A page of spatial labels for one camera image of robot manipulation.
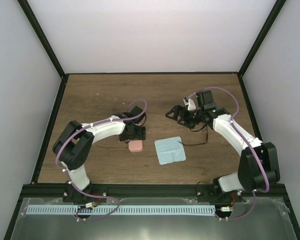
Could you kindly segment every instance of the light blue cloth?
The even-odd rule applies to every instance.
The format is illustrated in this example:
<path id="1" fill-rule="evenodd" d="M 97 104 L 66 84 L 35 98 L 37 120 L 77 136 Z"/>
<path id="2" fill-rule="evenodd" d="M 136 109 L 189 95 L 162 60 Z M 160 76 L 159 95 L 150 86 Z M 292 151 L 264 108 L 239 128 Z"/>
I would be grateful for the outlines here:
<path id="1" fill-rule="evenodd" d="M 180 143 L 181 137 L 171 137 L 154 141 L 156 154 L 161 165 L 186 160 L 184 146 Z"/>

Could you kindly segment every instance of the wooden table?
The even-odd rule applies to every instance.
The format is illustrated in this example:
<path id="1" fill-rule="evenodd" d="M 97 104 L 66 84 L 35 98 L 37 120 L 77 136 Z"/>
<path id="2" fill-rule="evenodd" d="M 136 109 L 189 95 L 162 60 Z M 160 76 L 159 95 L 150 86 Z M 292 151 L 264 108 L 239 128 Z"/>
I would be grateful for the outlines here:
<path id="1" fill-rule="evenodd" d="M 131 153 L 128 145 L 111 136 L 95 143 L 85 162 L 93 183 L 196 184 L 236 172 L 240 157 L 218 133 L 209 129 L 208 144 L 185 146 L 186 160 L 160 165 L 155 140 L 180 136 L 185 144 L 205 141 L 205 131 L 189 129 L 165 117 L 183 97 L 205 87 L 229 90 L 240 104 L 236 121 L 253 134 L 239 80 L 235 74 L 84 74 L 70 75 L 39 175 L 40 183 L 63 183 L 67 176 L 55 166 L 52 146 L 68 122 L 90 123 L 124 112 L 137 98 L 147 100 L 146 140 L 143 151 Z M 236 106 L 225 92 L 214 90 L 217 106 L 234 113 Z"/>

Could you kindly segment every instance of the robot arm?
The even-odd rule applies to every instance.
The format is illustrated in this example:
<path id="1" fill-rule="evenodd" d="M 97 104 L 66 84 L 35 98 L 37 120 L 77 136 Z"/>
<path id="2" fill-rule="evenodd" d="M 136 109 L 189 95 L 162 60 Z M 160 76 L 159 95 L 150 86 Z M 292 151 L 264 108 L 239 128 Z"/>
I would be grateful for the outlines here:
<path id="1" fill-rule="evenodd" d="M 223 193 L 234 190 L 262 189 L 265 179 L 248 145 L 231 125 L 231 115 L 224 108 L 217 108 L 210 90 L 196 94 L 198 107 L 188 97 L 183 99 L 185 106 L 176 105 L 165 115 L 178 124 L 193 129 L 199 123 L 207 124 L 211 129 L 221 134 L 240 156 L 238 172 L 221 176 L 213 180 L 213 191 L 218 198 Z M 268 142 L 263 143 L 257 137 L 245 131 L 233 120 L 236 129 L 251 144 L 259 159 L 270 184 L 280 180 L 277 150 Z"/>
<path id="2" fill-rule="evenodd" d="M 124 121 L 124 118 L 134 117 L 141 113 L 143 110 L 139 107 L 134 107 L 131 112 L 118 113 L 112 115 L 108 122 L 93 126 L 92 123 L 80 124 L 77 121 L 71 121 L 64 129 L 58 140 L 53 145 L 53 152 L 57 155 L 62 145 L 69 137 L 77 130 L 84 127 L 91 127 L 85 129 L 75 137 L 77 143 L 69 142 L 60 155 L 60 163 L 64 167 L 70 178 L 80 190 L 84 190 L 89 184 L 90 180 L 87 176 L 85 169 L 85 161 L 88 157 L 92 144 L 113 135 L 119 135 L 120 141 L 125 140 L 144 140 L 146 138 L 146 129 L 137 124 L 146 115 L 142 115 L 134 121 Z"/>

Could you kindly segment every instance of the black joint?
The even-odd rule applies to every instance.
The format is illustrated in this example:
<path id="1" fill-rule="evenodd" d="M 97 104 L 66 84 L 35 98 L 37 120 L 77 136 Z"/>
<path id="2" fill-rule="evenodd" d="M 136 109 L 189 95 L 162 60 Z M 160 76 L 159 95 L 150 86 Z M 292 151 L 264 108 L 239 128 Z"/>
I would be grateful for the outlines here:
<path id="1" fill-rule="evenodd" d="M 210 111 L 217 108 L 210 90 L 198 92 L 196 94 L 196 100 L 203 111 Z"/>
<path id="2" fill-rule="evenodd" d="M 280 180 L 280 171 L 276 147 L 271 142 L 268 142 L 253 149 L 261 161 L 269 184 L 277 183 Z M 241 152 L 238 178 L 243 188 L 247 191 L 264 189 L 266 186 L 257 161 L 248 147 Z"/>
<path id="3" fill-rule="evenodd" d="M 126 140 L 146 140 L 146 128 L 133 123 L 127 124 L 119 135 L 120 142 Z"/>
<path id="4" fill-rule="evenodd" d="M 123 116 L 119 116 L 120 118 L 122 119 L 125 119 L 125 118 L 133 118 L 135 116 L 138 116 L 139 114 L 141 114 L 143 112 L 143 109 L 138 107 L 138 106 L 135 106 L 131 111 L 129 112 L 125 112 Z M 146 113 L 144 112 L 141 116 L 133 119 L 133 120 L 128 120 L 128 121 L 123 121 L 125 124 L 129 124 L 129 123 L 134 123 L 134 124 L 139 124 L 142 119 L 144 119 L 144 117 L 146 116 Z"/>
<path id="5" fill-rule="evenodd" d="M 66 140 L 81 128 L 82 125 L 77 121 L 69 122 L 52 147 L 54 154 L 57 155 L 61 147 L 65 144 Z M 78 169 L 85 163 L 94 139 L 94 135 L 91 132 L 84 130 L 74 139 L 78 139 L 77 143 L 74 143 L 71 140 L 65 146 L 59 158 L 61 162 L 66 164 L 69 170 Z"/>

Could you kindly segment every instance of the purple cable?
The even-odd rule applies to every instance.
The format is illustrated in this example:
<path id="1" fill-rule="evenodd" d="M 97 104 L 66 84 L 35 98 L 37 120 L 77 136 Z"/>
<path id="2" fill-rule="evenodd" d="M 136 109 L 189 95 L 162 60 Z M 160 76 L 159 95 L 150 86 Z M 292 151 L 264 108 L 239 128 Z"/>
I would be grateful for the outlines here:
<path id="1" fill-rule="evenodd" d="M 129 104 L 129 107 L 130 107 L 132 104 L 134 104 L 134 103 L 136 103 L 136 102 L 138 102 L 138 101 L 143 101 L 143 102 L 144 102 L 144 108 L 143 108 L 143 111 L 142 111 L 140 114 L 136 115 L 136 116 L 128 117 L 128 118 L 120 118 L 120 119 L 119 119 L 119 118 L 115 118 L 115 119 L 106 118 L 106 119 L 103 119 L 103 120 L 100 120 L 100 121 L 92 122 L 91 125 L 82 127 L 82 128 L 80 128 L 78 131 L 74 132 L 74 133 L 73 133 L 73 134 L 72 134 L 72 135 L 64 142 L 64 144 L 61 146 L 59 152 L 58 152 L 57 155 L 56 155 L 56 158 L 55 158 L 55 164 L 56 164 L 58 167 L 60 167 L 60 168 L 63 168 L 63 167 L 64 167 L 64 166 L 62 166 L 62 165 L 60 164 L 60 161 L 59 161 L 60 156 L 61 156 L 61 153 L 62 153 L 63 150 L 66 148 L 66 146 L 68 145 L 68 143 L 70 143 L 70 142 L 72 141 L 72 139 L 73 139 L 75 136 L 77 136 L 78 134 L 80 134 L 80 133 L 83 132 L 84 130 L 89 129 L 89 128 L 92 128 L 92 127 L 95 127 L 95 126 L 98 126 L 98 125 L 100 125 L 100 124 L 105 124 L 105 123 L 109 123 L 109 122 L 123 122 L 123 121 L 129 121 L 129 120 L 137 119 L 137 118 L 139 118 L 140 116 L 142 116 L 142 114 L 144 114 L 144 113 L 146 112 L 146 109 L 147 109 L 147 107 L 148 107 L 148 104 L 147 104 L 147 101 L 146 101 L 146 100 L 144 100 L 143 98 L 138 98 L 138 99 L 134 100 L 133 102 L 131 102 L 131 103 Z M 116 200 L 116 201 L 118 202 L 118 205 L 116 206 L 116 208 L 115 208 L 114 210 L 112 210 L 111 212 L 109 212 L 109 213 L 107 213 L 107 214 L 105 214 L 105 215 L 99 216 L 99 217 L 88 218 L 89 221 L 90 221 L 90 220 L 96 220 L 96 219 L 105 218 L 105 217 L 111 215 L 112 213 L 114 213 L 114 212 L 119 208 L 120 202 L 119 202 L 119 200 L 118 200 L 117 198 L 115 198 L 115 197 L 111 197 L 111 196 L 97 196 L 97 195 L 91 195 L 91 194 L 88 194 L 88 193 L 86 193 L 86 192 L 80 190 L 73 182 L 71 183 L 71 185 L 72 185 L 73 188 L 74 188 L 75 190 L 77 190 L 79 193 L 81 193 L 82 195 L 85 195 L 85 196 L 87 196 L 87 197 L 95 198 L 95 199 L 113 199 L 113 200 Z M 80 212 L 80 210 L 79 210 L 79 211 L 76 213 L 76 215 L 75 215 L 75 216 L 77 217 L 77 219 L 79 219 L 79 218 L 78 218 L 78 213 L 79 213 L 79 212 Z"/>
<path id="2" fill-rule="evenodd" d="M 258 164 L 259 166 L 259 169 L 262 173 L 262 176 L 264 178 L 264 182 L 265 182 L 265 190 L 263 189 L 258 189 L 258 191 L 262 192 L 262 193 L 267 193 L 269 191 L 269 188 L 270 188 L 270 185 L 269 185 L 269 180 L 267 178 L 267 175 L 266 175 L 266 172 L 264 170 L 264 167 L 262 166 L 262 163 L 256 153 L 256 151 L 254 150 L 254 148 L 251 146 L 251 144 L 249 143 L 249 141 L 242 135 L 242 133 L 236 128 L 235 124 L 233 123 L 233 120 L 235 118 L 235 116 L 238 114 L 239 112 L 239 103 L 238 103 L 238 100 L 236 99 L 236 97 L 231 93 L 229 92 L 228 90 L 222 88 L 222 87 L 218 87 L 218 86 L 210 86 L 210 87 L 206 87 L 198 92 L 194 92 L 192 93 L 190 96 L 188 96 L 189 98 L 192 97 L 193 95 L 195 95 L 196 93 L 200 93 L 202 91 L 205 91 L 205 90 L 209 90 L 209 89 L 219 89 L 219 90 L 222 90 L 224 92 L 226 92 L 227 94 L 229 94 L 233 100 L 235 101 L 235 104 L 236 104 L 236 111 L 235 113 L 231 116 L 231 119 L 230 119 L 230 124 L 231 126 L 233 127 L 233 129 L 236 131 L 236 133 L 243 139 L 243 141 L 247 144 L 247 146 L 249 147 L 249 149 L 251 150 L 252 152 L 252 155 L 254 156 L 255 158 L 255 161 L 256 163 Z"/>
<path id="3" fill-rule="evenodd" d="M 234 217 L 234 218 L 228 218 L 228 220 L 226 218 L 222 218 L 222 217 L 219 217 L 217 214 L 215 214 L 215 216 L 220 220 L 224 220 L 224 221 L 235 221 L 235 220 L 240 220 L 240 219 L 243 219 L 244 217 L 248 216 L 252 211 L 253 209 L 255 208 L 256 206 L 256 203 L 257 203 L 257 198 L 256 198 L 256 194 L 255 194 L 255 191 L 252 191 L 252 194 L 253 194 L 253 204 L 252 204 L 252 207 L 249 209 L 249 211 L 247 211 L 245 214 L 241 215 L 241 216 L 237 216 L 237 217 Z"/>

